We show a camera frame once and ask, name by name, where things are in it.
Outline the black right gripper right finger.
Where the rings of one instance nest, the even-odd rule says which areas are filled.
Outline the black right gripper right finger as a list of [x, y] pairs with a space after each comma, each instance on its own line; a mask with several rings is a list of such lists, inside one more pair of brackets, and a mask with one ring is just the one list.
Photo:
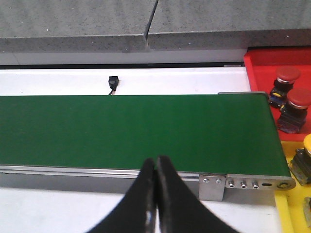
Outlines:
[[236, 233], [192, 193], [168, 156], [156, 162], [157, 205], [162, 233]]

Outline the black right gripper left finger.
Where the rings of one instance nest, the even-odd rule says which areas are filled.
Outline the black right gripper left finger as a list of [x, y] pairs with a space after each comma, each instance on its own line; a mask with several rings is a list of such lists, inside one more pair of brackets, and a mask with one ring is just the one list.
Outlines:
[[117, 206], [90, 233], [154, 233], [156, 176], [152, 158], [144, 161], [137, 178]]

